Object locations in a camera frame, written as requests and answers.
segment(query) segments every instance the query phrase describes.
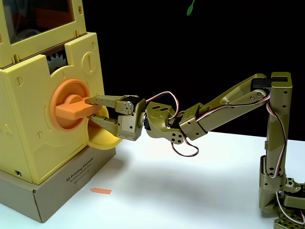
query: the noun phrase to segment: green leaf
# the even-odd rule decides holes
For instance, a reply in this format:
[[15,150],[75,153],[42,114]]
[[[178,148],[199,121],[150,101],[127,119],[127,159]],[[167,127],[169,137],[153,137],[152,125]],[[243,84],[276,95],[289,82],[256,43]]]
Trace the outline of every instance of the green leaf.
[[187,10],[186,15],[189,16],[191,14],[192,10],[193,10],[193,5],[190,5],[189,9]]

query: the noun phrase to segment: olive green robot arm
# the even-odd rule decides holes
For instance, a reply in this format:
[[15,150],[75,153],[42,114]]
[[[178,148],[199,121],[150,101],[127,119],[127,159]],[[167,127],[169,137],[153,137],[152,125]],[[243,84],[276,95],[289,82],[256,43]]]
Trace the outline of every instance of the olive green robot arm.
[[[86,103],[102,104],[121,114],[118,119],[88,117],[119,138],[135,141],[144,126],[150,137],[163,137],[173,144],[181,144],[185,137],[195,140],[267,102],[273,115],[268,121],[266,154],[260,161],[259,207],[265,212],[278,212],[276,192],[281,191],[281,207],[289,214],[297,214],[298,209],[305,209],[305,185],[286,178],[285,174],[291,93],[290,74],[272,73],[271,79],[256,74],[205,105],[199,103],[181,111],[175,118],[170,118],[175,114],[170,105],[147,103],[137,96],[96,96]],[[281,214],[275,225],[284,220]]]

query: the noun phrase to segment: yellow machine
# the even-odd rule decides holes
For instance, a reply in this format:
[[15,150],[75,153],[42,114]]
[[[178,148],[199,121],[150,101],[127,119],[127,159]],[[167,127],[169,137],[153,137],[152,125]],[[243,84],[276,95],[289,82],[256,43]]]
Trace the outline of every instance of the yellow machine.
[[39,185],[86,146],[121,139],[84,118],[104,90],[82,0],[12,2],[0,0],[0,169]]

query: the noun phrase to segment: yellow plastic housing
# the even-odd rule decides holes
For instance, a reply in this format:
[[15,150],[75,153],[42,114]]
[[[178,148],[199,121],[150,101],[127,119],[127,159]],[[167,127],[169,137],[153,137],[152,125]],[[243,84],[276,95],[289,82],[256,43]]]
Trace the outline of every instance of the yellow plastic housing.
[[[90,96],[104,95],[96,33],[66,43],[65,50],[69,66],[52,75],[45,55],[0,70],[0,169],[38,185],[87,145],[110,149],[121,141],[104,129],[88,128],[87,118],[71,131],[53,125],[50,102],[64,81],[81,80]],[[108,114],[105,107],[101,113]]]
[[50,47],[86,33],[82,0],[71,0],[74,21],[55,29],[40,33],[28,39],[11,44],[4,15],[3,2],[0,0],[0,68],[15,63],[14,56],[22,60]]

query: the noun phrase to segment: transparent window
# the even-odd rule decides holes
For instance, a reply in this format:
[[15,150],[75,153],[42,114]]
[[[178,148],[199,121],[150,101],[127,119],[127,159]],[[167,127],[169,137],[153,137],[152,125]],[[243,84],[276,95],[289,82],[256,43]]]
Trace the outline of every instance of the transparent window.
[[71,0],[3,0],[3,5],[12,44],[74,20]]

